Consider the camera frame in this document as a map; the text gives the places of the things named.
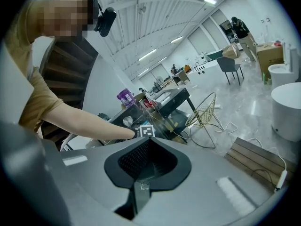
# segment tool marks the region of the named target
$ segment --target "ceiling light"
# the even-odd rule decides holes
[[[166,59],[166,58],[167,58],[167,56],[166,56],[165,58],[161,59],[158,63],[160,63],[161,61],[163,61],[163,60]]]
[[[214,1],[214,0],[204,0],[205,2],[210,2],[210,3],[212,3],[212,4],[215,4],[216,3],[216,1]]]
[[[172,40],[171,43],[177,42],[177,41],[180,40],[181,38],[183,38],[183,36],[180,37],[180,38],[177,38],[177,39],[175,39],[175,40]]]
[[[140,76],[140,75],[142,75],[144,72],[146,72],[146,71],[148,71],[149,70],[149,68],[148,69],[146,69],[146,70],[144,70],[141,74],[139,74],[138,76]]]
[[[155,52],[156,50],[157,50],[157,49],[154,49],[154,50],[152,50],[151,52],[149,52],[148,54],[144,55],[142,58],[139,59],[139,61],[142,60],[142,59],[144,59],[144,58],[147,57],[148,55],[152,54],[152,53]]]

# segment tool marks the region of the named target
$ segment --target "white toilet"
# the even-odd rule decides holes
[[[272,91],[272,127],[282,138],[301,140],[301,82],[278,86]]]
[[[291,44],[283,43],[284,64],[271,65],[268,70],[272,79],[272,88],[294,83],[299,77],[299,55]]]

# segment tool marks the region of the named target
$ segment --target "neck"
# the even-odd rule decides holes
[[[30,6],[26,19],[26,33],[30,43],[42,36],[42,27],[44,17],[44,1],[34,1]]]

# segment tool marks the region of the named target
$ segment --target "man in yellow shirt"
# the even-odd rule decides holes
[[[8,30],[4,43],[22,74],[34,87],[19,124],[37,131],[48,121],[70,133],[93,139],[131,139],[137,134],[66,105],[48,88],[32,65],[32,43],[40,36],[77,36],[98,18],[97,0],[30,0]]]

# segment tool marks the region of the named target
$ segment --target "gray chair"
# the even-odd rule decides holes
[[[227,58],[227,57],[220,57],[220,58],[217,58],[216,61],[218,62],[221,70],[223,72],[225,72],[225,75],[227,77],[227,80],[228,80],[228,83],[230,84],[229,82],[229,79],[228,79],[228,76],[227,76],[227,72],[231,72],[233,77],[235,78],[233,72],[236,72],[236,75],[237,75],[237,78],[238,78],[238,83],[240,85],[240,80],[239,80],[239,76],[238,76],[238,73],[237,73],[237,70],[240,69],[241,71],[241,75],[243,76],[243,79],[244,79],[244,75],[243,75],[243,72],[241,70],[241,67],[240,67],[240,64],[235,64],[235,61],[233,58]]]

